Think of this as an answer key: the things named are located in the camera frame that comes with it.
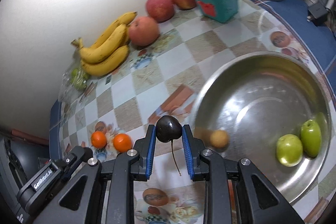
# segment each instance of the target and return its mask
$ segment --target clear plastic bag of green fruit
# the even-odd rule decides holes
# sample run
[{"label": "clear plastic bag of green fruit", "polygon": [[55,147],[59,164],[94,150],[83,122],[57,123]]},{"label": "clear plastic bag of green fruit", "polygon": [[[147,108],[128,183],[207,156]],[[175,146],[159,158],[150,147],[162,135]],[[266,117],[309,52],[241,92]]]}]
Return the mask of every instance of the clear plastic bag of green fruit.
[{"label": "clear plastic bag of green fruit", "polygon": [[83,71],[80,62],[73,62],[65,71],[58,93],[58,101],[71,104],[87,88],[90,75]]}]

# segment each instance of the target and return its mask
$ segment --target bowl rim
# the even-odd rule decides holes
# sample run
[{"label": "bowl rim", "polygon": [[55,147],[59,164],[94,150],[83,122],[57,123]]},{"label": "bowl rim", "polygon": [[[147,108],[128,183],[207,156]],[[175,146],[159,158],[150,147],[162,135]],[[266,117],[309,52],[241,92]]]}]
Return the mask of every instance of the bowl rim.
[{"label": "bowl rim", "polygon": [[194,105],[192,107],[192,110],[190,112],[189,115],[189,125],[190,128],[194,134],[194,130],[195,130],[195,121],[196,121],[196,115],[198,112],[198,109],[202,103],[202,100],[204,98],[204,96],[206,95],[206,93],[208,92],[209,88],[212,86],[212,84],[218,79],[218,77],[228,68],[232,67],[233,65],[235,65],[236,63],[241,62],[242,60],[245,59],[249,59],[252,57],[256,57],[256,56],[275,56],[275,57],[279,57],[279,58],[284,58],[287,59],[289,61],[292,61],[293,63],[295,63],[296,65],[300,66],[302,69],[304,69],[309,75],[310,77],[312,77],[315,81],[315,83],[317,84],[317,86],[319,87],[322,96],[324,98],[324,102],[325,102],[325,106],[327,108],[327,114],[328,114],[328,120],[327,120],[327,125],[328,125],[328,133],[327,133],[327,138],[328,138],[328,145],[327,148],[325,150],[325,153],[323,155],[323,159],[322,162],[319,166],[319,168],[317,169],[317,171],[315,172],[312,180],[310,181],[310,183],[301,191],[300,194],[298,194],[298,196],[296,196],[293,200],[289,200],[288,202],[291,205],[294,205],[298,200],[300,200],[300,198],[302,198],[304,196],[304,194],[307,192],[307,190],[309,189],[309,187],[313,184],[313,182],[315,181],[315,179],[317,178],[317,176],[320,174],[322,167],[325,163],[326,157],[328,155],[329,152],[329,146],[330,146],[330,140],[331,140],[331,115],[330,115],[330,107],[329,107],[329,102],[327,100],[326,94],[324,92],[324,89],[322,88],[322,85],[320,84],[320,82],[318,81],[317,77],[310,71],[310,69],[303,64],[301,61],[283,54],[281,52],[273,52],[273,51],[262,51],[262,52],[251,52],[248,54],[244,54],[242,56],[239,56],[231,61],[229,61],[228,63],[222,65],[218,70],[216,70],[209,78],[208,80],[205,82],[205,84],[203,85],[203,87],[201,88],[201,91],[199,92],[199,94],[197,95],[195,101],[194,101]]}]

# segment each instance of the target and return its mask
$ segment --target teal plastic box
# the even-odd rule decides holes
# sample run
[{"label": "teal plastic box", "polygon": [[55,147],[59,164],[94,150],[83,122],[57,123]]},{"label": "teal plastic box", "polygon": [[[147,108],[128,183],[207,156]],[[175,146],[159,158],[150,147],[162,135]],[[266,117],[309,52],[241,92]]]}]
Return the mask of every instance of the teal plastic box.
[{"label": "teal plastic box", "polygon": [[227,22],[238,12],[238,0],[196,0],[203,15],[221,23]]}]

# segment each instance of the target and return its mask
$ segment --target stainless steel basin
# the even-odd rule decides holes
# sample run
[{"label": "stainless steel basin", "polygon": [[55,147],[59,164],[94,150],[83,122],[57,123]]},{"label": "stainless steel basin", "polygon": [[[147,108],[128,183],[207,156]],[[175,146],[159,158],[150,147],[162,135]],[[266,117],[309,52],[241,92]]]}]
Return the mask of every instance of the stainless steel basin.
[{"label": "stainless steel basin", "polygon": [[[294,167],[276,159],[276,142],[299,136],[301,125],[316,119],[322,148],[314,159],[304,155]],[[331,138],[330,110],[316,77],[299,61],[277,52],[255,52],[219,68],[199,93],[190,126],[194,136],[229,160],[247,157],[293,203],[317,177]],[[213,148],[209,135],[225,129],[226,148]]]}]

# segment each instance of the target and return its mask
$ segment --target silver bolt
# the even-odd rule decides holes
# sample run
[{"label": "silver bolt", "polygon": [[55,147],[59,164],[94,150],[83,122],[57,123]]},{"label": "silver bolt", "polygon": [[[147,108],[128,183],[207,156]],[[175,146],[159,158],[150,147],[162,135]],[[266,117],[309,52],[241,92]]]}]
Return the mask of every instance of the silver bolt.
[{"label": "silver bolt", "polygon": [[203,154],[204,156],[210,156],[210,155],[212,155],[212,150],[210,150],[210,149],[204,149],[204,150],[202,151],[202,154]]},{"label": "silver bolt", "polygon": [[90,166],[95,166],[98,164],[98,160],[95,158],[89,158],[89,160],[87,161],[88,165]]},{"label": "silver bolt", "polygon": [[240,160],[242,165],[250,165],[251,161],[247,158],[243,158]]},{"label": "silver bolt", "polygon": [[135,149],[130,149],[127,151],[127,155],[129,155],[130,157],[135,156],[138,153],[138,151],[136,151]]}]

